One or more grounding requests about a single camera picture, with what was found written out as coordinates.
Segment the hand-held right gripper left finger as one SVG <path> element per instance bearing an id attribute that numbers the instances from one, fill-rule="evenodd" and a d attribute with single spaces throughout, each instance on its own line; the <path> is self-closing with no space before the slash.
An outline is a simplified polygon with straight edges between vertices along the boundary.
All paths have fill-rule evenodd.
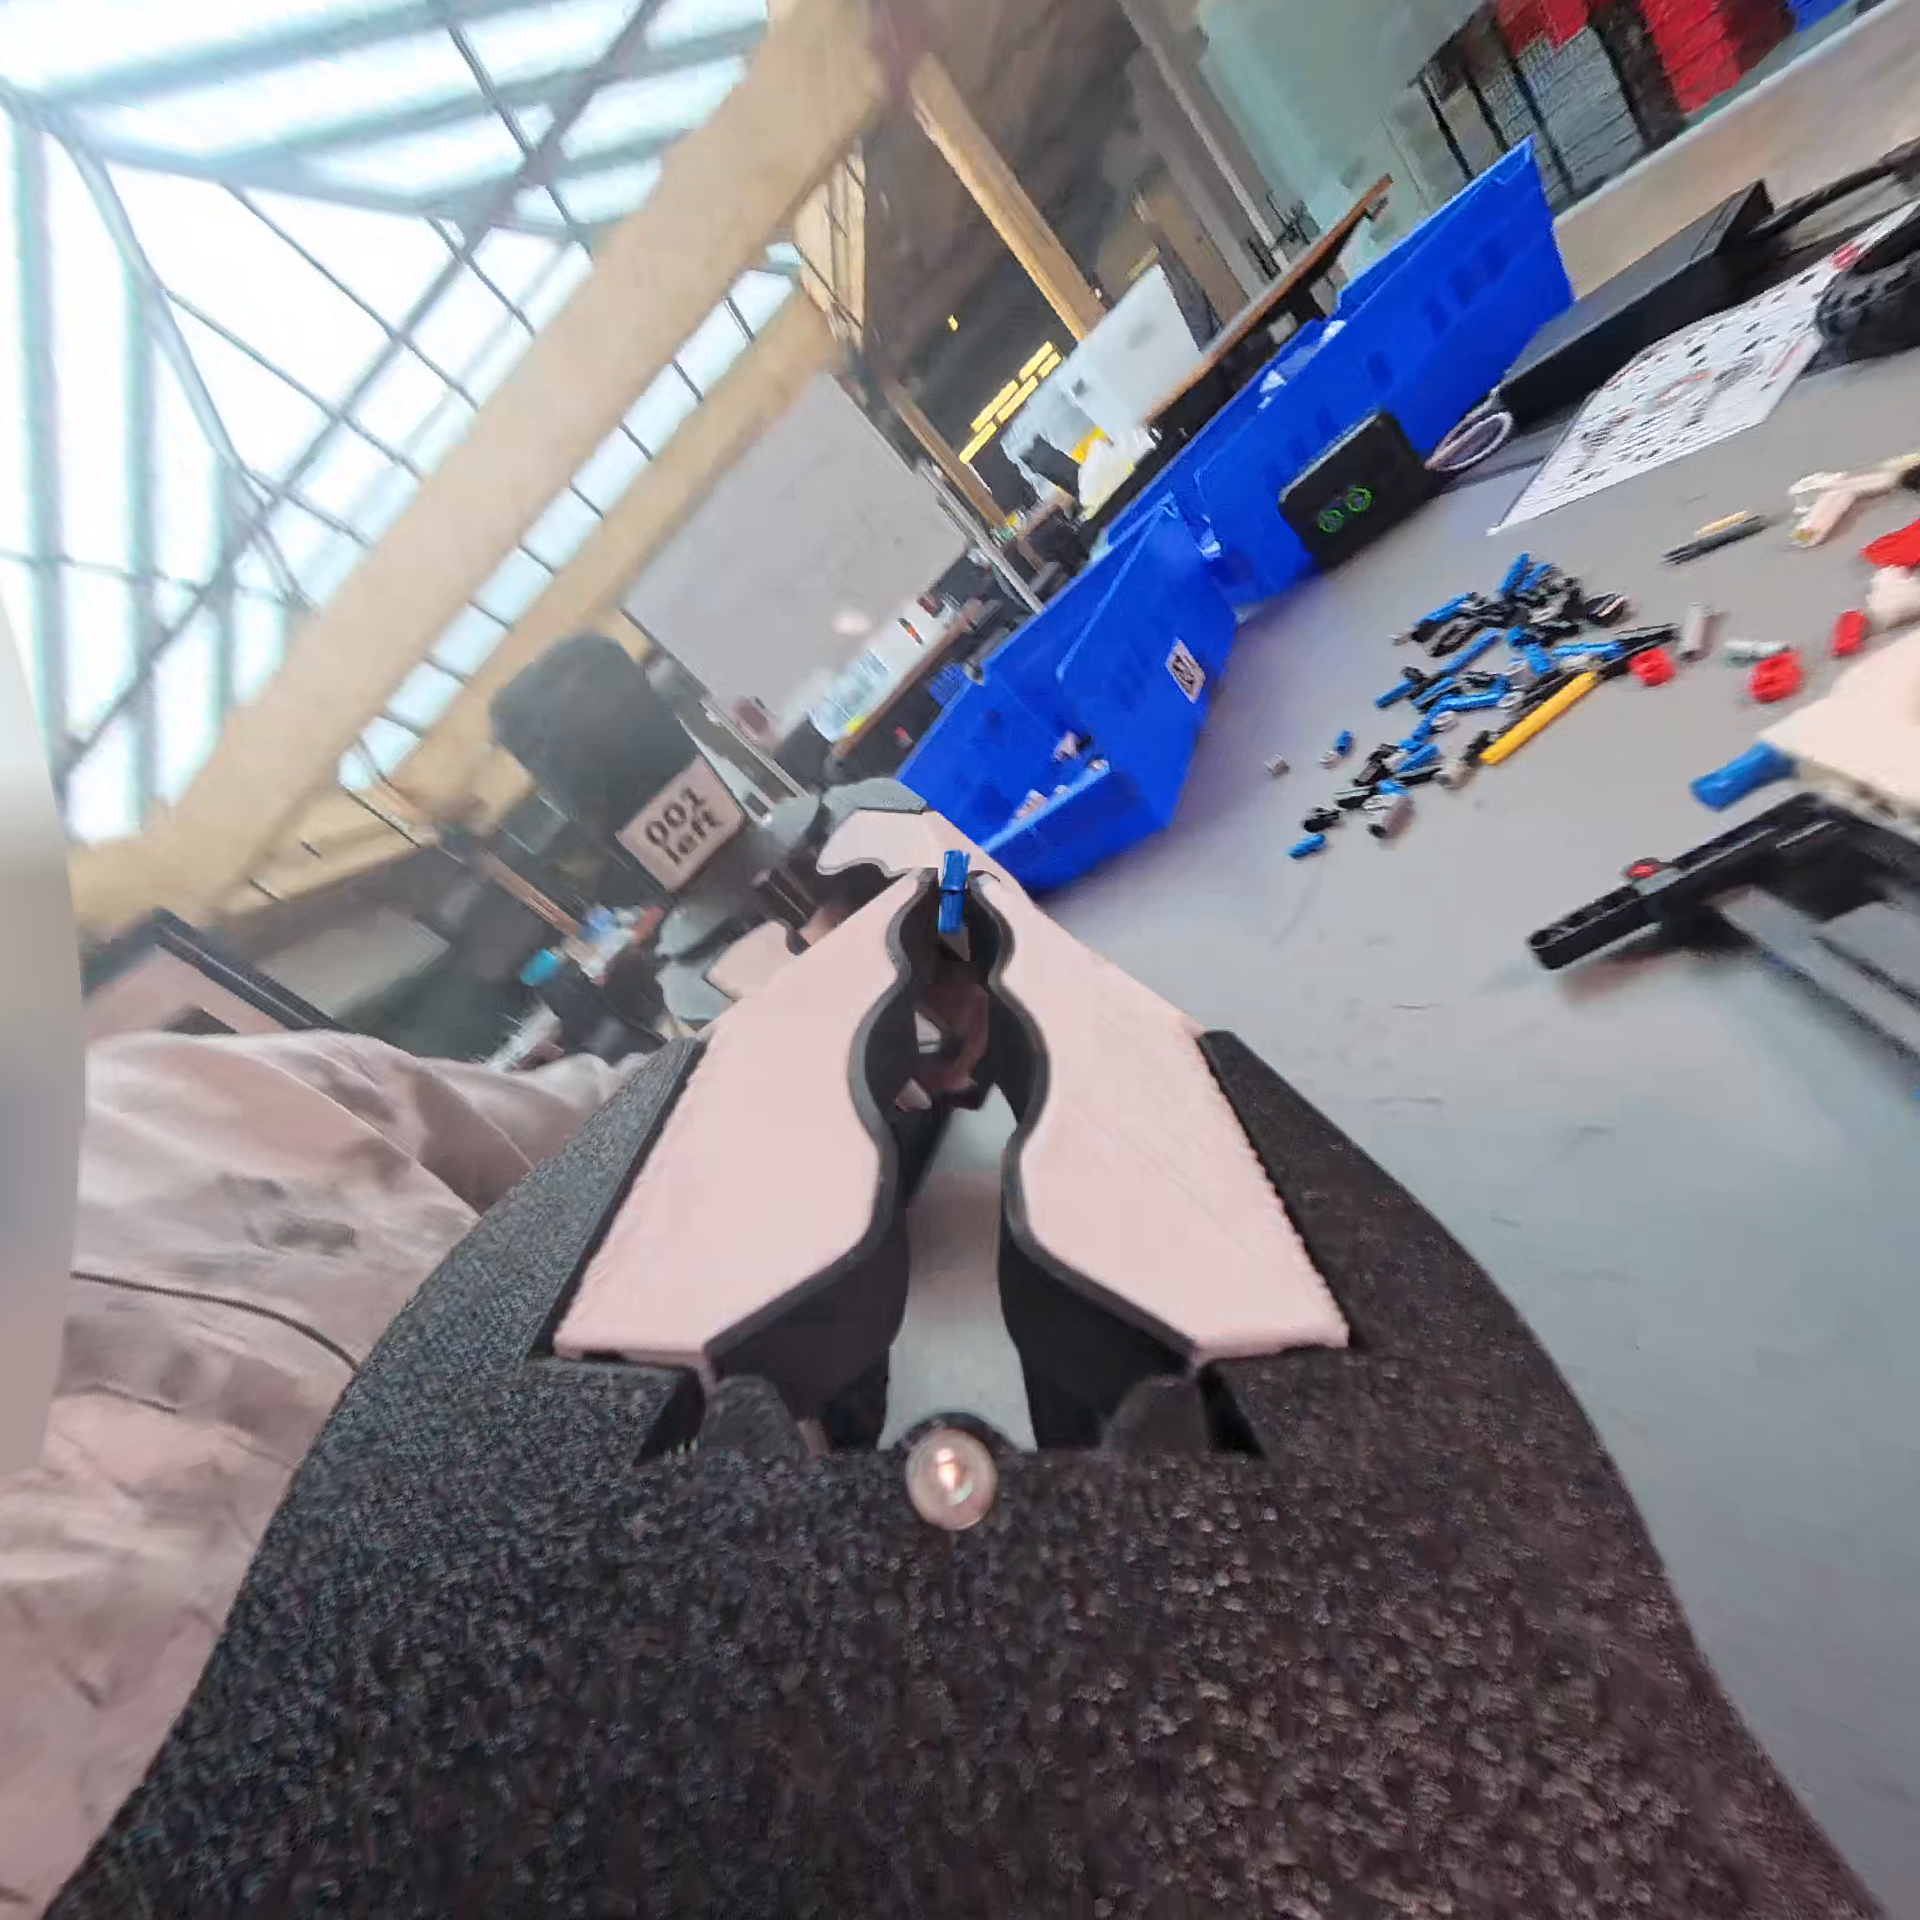
<path id="1" fill-rule="evenodd" d="M 938 903 L 934 874 L 887 880 L 711 1025 L 588 1255 L 556 1355 L 715 1375 L 885 1266 Z"/>

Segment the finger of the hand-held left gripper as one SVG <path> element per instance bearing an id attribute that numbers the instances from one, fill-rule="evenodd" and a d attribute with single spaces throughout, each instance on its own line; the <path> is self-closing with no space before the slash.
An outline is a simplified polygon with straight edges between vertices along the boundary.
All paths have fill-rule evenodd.
<path id="1" fill-rule="evenodd" d="M 967 880 L 993 880 L 1012 899 L 1029 899 L 1021 883 L 995 855 L 967 840 L 939 812 L 861 807 L 838 823 L 818 854 L 818 876 L 877 874 L 887 880 L 930 876 L 930 891 L 945 889 L 949 855 L 967 858 Z"/>
<path id="2" fill-rule="evenodd" d="M 705 983 L 725 1002 L 745 1002 L 763 992 L 806 950 L 797 928 L 769 919 L 723 950 L 708 964 Z"/>

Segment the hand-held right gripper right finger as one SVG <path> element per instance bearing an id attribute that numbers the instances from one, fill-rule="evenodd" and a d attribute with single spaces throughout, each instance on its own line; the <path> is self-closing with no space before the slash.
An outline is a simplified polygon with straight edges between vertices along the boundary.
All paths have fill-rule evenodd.
<path id="1" fill-rule="evenodd" d="M 973 886 L 1015 1250 L 1183 1366 L 1350 1328 L 1203 1052 L 1203 1026 L 1009 879 Z"/>

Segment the large blue storage bin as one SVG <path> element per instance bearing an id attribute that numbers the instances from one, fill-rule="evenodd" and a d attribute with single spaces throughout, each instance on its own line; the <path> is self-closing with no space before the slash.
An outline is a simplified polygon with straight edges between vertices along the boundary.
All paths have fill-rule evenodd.
<path id="1" fill-rule="evenodd" d="M 1066 889 L 1171 826 L 1234 639 L 1162 504 L 988 658 L 898 780 L 1030 896 Z"/>

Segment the white toy truck model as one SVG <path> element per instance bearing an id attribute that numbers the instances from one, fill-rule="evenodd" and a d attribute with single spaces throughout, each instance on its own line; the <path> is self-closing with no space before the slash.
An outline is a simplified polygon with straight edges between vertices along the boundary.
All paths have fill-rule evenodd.
<path id="1" fill-rule="evenodd" d="M 1739 945 L 1917 1060 L 1917 639 L 1693 783 L 1709 809 L 1780 800 L 1533 930 L 1542 972 L 1627 946 Z"/>

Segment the person's left forearm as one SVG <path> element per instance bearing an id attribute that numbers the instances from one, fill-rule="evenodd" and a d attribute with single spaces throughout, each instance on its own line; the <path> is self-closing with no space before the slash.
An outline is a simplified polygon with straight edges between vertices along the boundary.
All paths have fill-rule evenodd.
<path id="1" fill-rule="evenodd" d="M 421 1190 L 484 1212 L 641 1072 L 429 1060 L 342 1034 L 145 1034 L 86 1055 L 81 1201 L 155 1217 L 227 1199 L 340 1214 Z"/>

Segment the grey desk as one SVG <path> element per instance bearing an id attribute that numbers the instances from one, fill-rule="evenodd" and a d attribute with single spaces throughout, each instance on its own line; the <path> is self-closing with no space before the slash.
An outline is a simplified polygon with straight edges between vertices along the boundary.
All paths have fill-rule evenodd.
<path id="1" fill-rule="evenodd" d="M 1916 1071 L 1747 951 L 1548 974 L 1542 923 L 1735 814 L 1693 778 L 1767 722 L 1714 656 L 1612 683 L 1507 767 L 1425 795 L 1393 843 L 1291 860 L 1338 731 L 1413 618 L 1527 551 L 1692 606 L 1723 639 L 1822 664 L 1858 514 L 1798 551 L 1780 526 L 1670 567 L 1791 480 L 1916 448 L 1916 355 L 1804 375 L 1759 428 L 1498 530 L 1533 447 L 1238 633 L 1173 828 L 1051 913 L 1146 986 L 1238 1034 L 1476 1257 L 1581 1396 L 1693 1633 L 1778 1769 L 1889 1913 L 1916 1916 Z"/>

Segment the person's left hand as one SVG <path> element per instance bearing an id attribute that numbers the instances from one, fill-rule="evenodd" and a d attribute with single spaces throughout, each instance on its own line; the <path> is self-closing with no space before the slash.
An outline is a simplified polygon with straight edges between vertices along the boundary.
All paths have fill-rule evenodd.
<path id="1" fill-rule="evenodd" d="M 915 1010 L 916 1060 L 897 1113 L 977 1112 L 993 1092 L 993 1002 L 967 969 L 938 974 Z"/>

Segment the whiteboard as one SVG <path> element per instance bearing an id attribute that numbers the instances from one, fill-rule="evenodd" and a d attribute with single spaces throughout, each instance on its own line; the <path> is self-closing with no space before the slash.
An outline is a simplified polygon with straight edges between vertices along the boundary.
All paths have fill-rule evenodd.
<path id="1" fill-rule="evenodd" d="M 972 546 L 945 495 L 813 375 L 654 554 L 620 609 L 719 712 L 789 721 Z"/>

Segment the pile of blue black pins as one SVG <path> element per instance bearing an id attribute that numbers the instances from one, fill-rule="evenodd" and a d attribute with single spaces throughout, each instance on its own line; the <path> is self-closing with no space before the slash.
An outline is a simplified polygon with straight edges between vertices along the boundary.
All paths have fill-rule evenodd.
<path id="1" fill-rule="evenodd" d="M 1426 788 L 1460 788 L 1599 687 L 1668 682 L 1679 648 L 1683 623 L 1638 619 L 1629 594 L 1519 551 L 1486 587 L 1393 633 L 1394 678 L 1321 742 L 1329 791 L 1302 807 L 1287 862 L 1323 858 L 1339 838 L 1402 838 Z"/>

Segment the black power bank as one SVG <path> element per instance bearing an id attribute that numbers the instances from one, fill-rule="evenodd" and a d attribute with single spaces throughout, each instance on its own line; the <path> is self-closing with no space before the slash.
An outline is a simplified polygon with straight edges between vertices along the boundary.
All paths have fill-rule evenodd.
<path id="1" fill-rule="evenodd" d="M 1277 497 L 1285 526 L 1317 572 L 1332 572 L 1419 513 L 1442 475 L 1389 412 L 1332 441 Z"/>

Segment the plain blue storage bin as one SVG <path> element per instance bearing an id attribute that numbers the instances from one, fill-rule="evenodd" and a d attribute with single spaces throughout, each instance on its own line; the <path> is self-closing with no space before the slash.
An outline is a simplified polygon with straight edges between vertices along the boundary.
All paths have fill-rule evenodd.
<path id="1" fill-rule="evenodd" d="M 1394 414 L 1431 456 L 1571 305 L 1527 140 L 1350 281 L 1329 320 L 1273 353 L 1147 480 L 1095 554 L 1175 504 L 1230 603 L 1282 594 L 1311 570 L 1279 519 L 1285 484 L 1374 412 Z"/>

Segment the flat black box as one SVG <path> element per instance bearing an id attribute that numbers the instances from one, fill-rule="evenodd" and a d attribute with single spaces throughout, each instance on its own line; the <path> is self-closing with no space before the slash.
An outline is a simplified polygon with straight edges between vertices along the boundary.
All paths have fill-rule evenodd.
<path id="1" fill-rule="evenodd" d="M 1498 390 L 1514 428 L 1561 417 L 1646 348 L 1738 305 L 1770 248 L 1756 234 L 1772 214 L 1756 180 L 1545 322 Z"/>

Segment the white sticker sheet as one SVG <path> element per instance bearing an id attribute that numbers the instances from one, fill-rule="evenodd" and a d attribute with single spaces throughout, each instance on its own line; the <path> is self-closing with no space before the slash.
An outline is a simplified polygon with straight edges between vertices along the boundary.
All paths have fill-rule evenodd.
<path id="1" fill-rule="evenodd" d="M 1503 536 L 1762 425 L 1818 359 L 1818 305 L 1870 248 L 1916 231 L 1917 203 L 1791 280 L 1646 348 L 1572 414 L 1494 524 Z"/>

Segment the black rubber tyre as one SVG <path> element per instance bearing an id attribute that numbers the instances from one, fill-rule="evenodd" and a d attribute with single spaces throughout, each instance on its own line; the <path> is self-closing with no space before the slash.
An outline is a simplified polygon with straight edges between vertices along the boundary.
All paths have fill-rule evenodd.
<path id="1" fill-rule="evenodd" d="M 1834 362 L 1917 348 L 1917 225 L 1903 225 L 1838 272 L 1815 305 L 1815 332 Z"/>

